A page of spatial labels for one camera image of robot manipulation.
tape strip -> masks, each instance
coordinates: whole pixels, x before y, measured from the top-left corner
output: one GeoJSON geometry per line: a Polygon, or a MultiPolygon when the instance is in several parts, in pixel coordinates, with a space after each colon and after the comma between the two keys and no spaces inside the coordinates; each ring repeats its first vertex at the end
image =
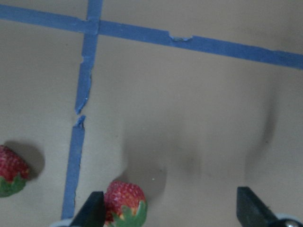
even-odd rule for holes
{"type": "Polygon", "coordinates": [[[261,47],[237,44],[199,36],[193,36],[191,38],[175,38],[170,37],[168,31],[119,24],[103,20],[100,22],[99,34],[303,69],[302,54],[272,51],[261,47]]]}
{"type": "MultiPolygon", "coordinates": [[[[91,30],[90,34],[85,34],[83,39],[83,62],[80,65],[75,105],[77,114],[81,112],[89,98],[91,70],[95,62],[102,2],[102,0],[89,0],[88,2],[87,20],[93,24],[93,30],[91,30]]],[[[84,141],[84,120],[85,116],[81,116],[72,129],[61,219],[72,218],[75,211],[75,196],[80,175],[81,151],[84,141]]]]}
{"type": "Polygon", "coordinates": [[[90,0],[88,5],[87,20],[94,24],[93,34],[85,34],[82,47],[83,62],[80,65],[78,90],[75,104],[76,114],[80,114],[82,108],[89,99],[91,87],[91,71],[95,63],[95,55],[98,43],[99,20],[102,11],[103,0],[90,0]]]}
{"type": "Polygon", "coordinates": [[[91,34],[94,24],[76,17],[0,4],[0,19],[91,34]]]}
{"type": "MultiPolygon", "coordinates": [[[[98,12],[98,9],[101,9],[102,1],[93,0],[92,2],[93,4],[91,4],[91,7],[88,9],[88,21],[82,21],[78,18],[70,16],[5,5],[0,5],[0,19],[19,21],[94,35],[96,33],[96,29],[98,28],[96,20],[97,18],[99,19],[97,14],[100,15],[101,10],[98,12]]],[[[189,39],[178,37],[176,38],[170,37],[168,31],[120,24],[109,21],[100,21],[99,34],[303,69],[302,54],[272,51],[261,47],[243,45],[199,36],[193,36],[189,39]]],[[[76,107],[77,113],[80,112],[79,109],[81,109],[81,105],[76,107]]]]}
{"type": "Polygon", "coordinates": [[[75,195],[80,174],[80,161],[85,133],[84,120],[85,116],[83,115],[72,128],[61,219],[74,216],[75,195]]]}

strawberry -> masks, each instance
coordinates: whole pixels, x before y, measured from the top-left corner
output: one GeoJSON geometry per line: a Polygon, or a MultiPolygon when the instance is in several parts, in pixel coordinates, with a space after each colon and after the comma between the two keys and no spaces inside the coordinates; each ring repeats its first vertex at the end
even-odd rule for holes
{"type": "Polygon", "coordinates": [[[105,224],[109,227],[141,227],[147,214],[142,189],[133,183],[113,181],[104,195],[105,224]]]}
{"type": "Polygon", "coordinates": [[[25,161],[8,147],[0,145],[0,197],[21,191],[28,174],[25,161]]]}

green strawberry calyx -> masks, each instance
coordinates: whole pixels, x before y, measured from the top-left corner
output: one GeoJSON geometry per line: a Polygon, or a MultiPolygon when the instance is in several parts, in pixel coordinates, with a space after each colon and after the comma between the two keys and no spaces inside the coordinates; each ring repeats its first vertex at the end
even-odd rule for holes
{"type": "Polygon", "coordinates": [[[7,182],[0,176],[0,197],[7,197],[21,191],[26,184],[26,179],[17,174],[12,182],[7,182]]]}
{"type": "Polygon", "coordinates": [[[114,221],[108,224],[108,227],[141,227],[147,216],[147,202],[141,200],[135,215],[128,206],[122,206],[122,215],[118,216],[113,213],[114,221]]]}

table surface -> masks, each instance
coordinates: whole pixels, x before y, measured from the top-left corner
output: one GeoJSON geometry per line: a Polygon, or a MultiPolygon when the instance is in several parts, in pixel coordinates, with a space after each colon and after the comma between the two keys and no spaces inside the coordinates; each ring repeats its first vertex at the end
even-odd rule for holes
{"type": "MultiPolygon", "coordinates": [[[[87,1],[0,0],[85,19],[87,1]]],[[[303,54],[303,2],[104,0],[102,20],[303,54]]],[[[0,20],[0,144],[31,166],[4,226],[60,220],[83,34],[0,20]]],[[[303,72],[100,35],[76,212],[113,179],[140,185],[146,227],[240,226],[236,189],[273,212],[303,204],[303,72]]]]}

blue tape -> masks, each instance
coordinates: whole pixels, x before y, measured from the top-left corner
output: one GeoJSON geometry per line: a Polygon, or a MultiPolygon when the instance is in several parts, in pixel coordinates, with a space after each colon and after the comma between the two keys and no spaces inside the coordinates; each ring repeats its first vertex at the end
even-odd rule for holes
{"type": "Polygon", "coordinates": [[[168,31],[103,20],[100,22],[99,34],[303,69],[302,54],[271,51],[261,47],[237,44],[199,36],[193,36],[191,38],[171,37],[168,31]]]}
{"type": "Polygon", "coordinates": [[[72,218],[75,211],[75,195],[80,174],[80,161],[85,133],[84,120],[85,116],[83,115],[72,128],[61,219],[72,218]]]}
{"type": "MultiPolygon", "coordinates": [[[[87,20],[94,26],[92,32],[90,34],[85,34],[83,39],[83,62],[80,65],[75,105],[77,114],[81,112],[89,98],[91,70],[95,62],[102,2],[103,0],[89,0],[88,2],[87,20]]],[[[78,119],[78,122],[72,129],[61,219],[72,218],[75,211],[75,195],[78,186],[81,151],[84,141],[84,120],[85,116],[83,115],[78,119]]]]}
{"type": "Polygon", "coordinates": [[[0,19],[92,34],[95,24],[76,17],[0,4],[0,19]]]}
{"type": "MultiPolygon", "coordinates": [[[[303,69],[302,54],[272,51],[261,47],[237,44],[199,36],[193,36],[191,38],[171,37],[169,36],[168,31],[109,21],[100,21],[100,23],[97,24],[97,21],[100,18],[102,1],[91,0],[89,2],[91,2],[91,4],[89,4],[88,7],[87,21],[82,21],[78,18],[70,16],[39,12],[36,10],[5,5],[0,5],[0,19],[54,27],[69,31],[82,32],[90,35],[95,35],[100,27],[98,32],[100,35],[108,35],[140,42],[303,69]]],[[[82,103],[84,105],[87,98],[88,97],[82,97],[82,103]]],[[[83,108],[82,105],[76,106],[76,112],[80,113],[81,108],[83,108]]]]}
{"type": "Polygon", "coordinates": [[[103,0],[90,0],[88,5],[87,20],[95,25],[95,30],[93,35],[85,34],[83,39],[83,62],[80,65],[79,71],[78,90],[75,104],[76,114],[81,113],[81,110],[89,99],[91,71],[95,63],[102,2],[103,0]]]}

